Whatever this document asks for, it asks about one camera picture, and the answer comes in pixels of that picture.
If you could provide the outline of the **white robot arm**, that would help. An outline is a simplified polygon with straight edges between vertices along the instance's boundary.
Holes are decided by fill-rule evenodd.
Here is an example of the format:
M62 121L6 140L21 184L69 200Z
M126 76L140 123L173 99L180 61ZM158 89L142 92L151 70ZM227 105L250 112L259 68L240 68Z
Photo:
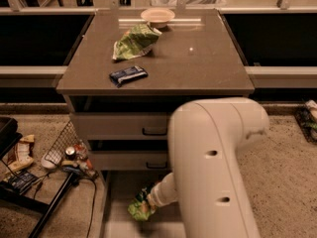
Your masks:
M167 144L186 238L261 238L236 153L268 132L264 108L242 97L185 103L171 115Z

